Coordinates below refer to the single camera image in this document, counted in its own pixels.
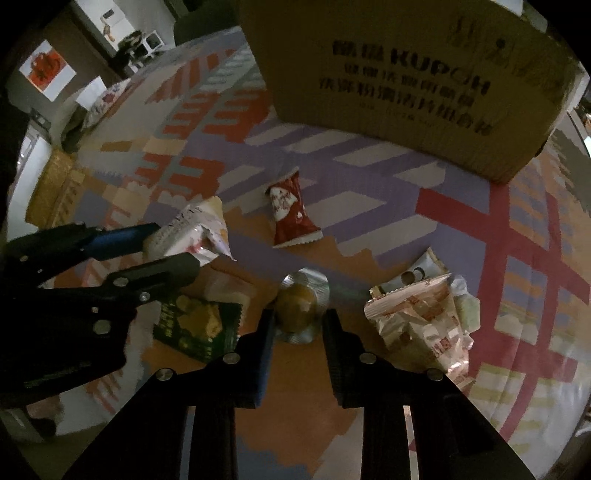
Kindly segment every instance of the silver foil wrapper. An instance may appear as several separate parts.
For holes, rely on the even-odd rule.
[[[296,283],[308,287],[314,292],[317,302],[316,316],[314,321],[301,332],[283,332],[277,327],[276,337],[279,340],[293,345],[304,345],[314,340],[316,335],[320,332],[322,316],[329,306],[330,288],[326,275],[310,268],[302,268],[301,270],[286,276],[282,280],[279,289],[284,290]]]

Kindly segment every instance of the red snack wrapper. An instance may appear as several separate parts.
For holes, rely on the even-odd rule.
[[[287,177],[267,189],[275,217],[275,245],[290,247],[320,240],[323,235],[306,213],[301,199],[300,172],[295,169]]]

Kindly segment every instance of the red and white candy wrapper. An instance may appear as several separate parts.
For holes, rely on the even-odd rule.
[[[222,201],[211,197],[198,204],[190,203],[172,222],[148,237],[144,251],[148,261],[189,252],[201,266],[219,254],[232,258]]]
[[[275,217],[275,245],[290,247],[320,240],[323,235],[312,223],[301,199],[300,172],[295,169],[267,189]]]

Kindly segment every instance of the red cross pattern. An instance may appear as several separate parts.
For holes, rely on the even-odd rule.
[[[545,194],[548,209],[548,250],[509,226],[509,187],[491,184],[489,214],[433,190],[421,189],[416,213],[464,232],[486,243],[478,297],[480,330],[472,334],[470,375],[483,363],[525,375],[515,404],[500,434],[509,440],[525,414],[540,378],[572,382],[577,361],[548,349],[558,308],[558,290],[568,290],[589,304],[589,284],[562,262],[558,202]],[[503,295],[507,257],[511,256],[547,278],[544,309],[535,345],[495,330]]]

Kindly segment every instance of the patterned tablecloth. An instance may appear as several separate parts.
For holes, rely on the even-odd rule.
[[[171,50],[132,78],[84,140],[55,224],[164,224],[189,200],[216,194],[237,260],[222,268],[258,291],[246,330],[286,274],[310,267],[327,275],[344,327],[377,353],[384,346],[363,316],[368,288],[433,247],[482,305],[468,396],[542,476],[591,390],[591,219],[575,193],[585,153],[568,122],[509,185],[489,184],[394,144],[279,121],[233,29]],[[295,166],[325,238],[272,249],[264,187]],[[91,261],[56,286],[95,285],[138,261]],[[133,325],[126,367],[86,389],[111,416],[160,367],[199,364]],[[362,416],[333,398],[320,340],[276,344],[262,407],[237,412],[241,478],[358,479]]]

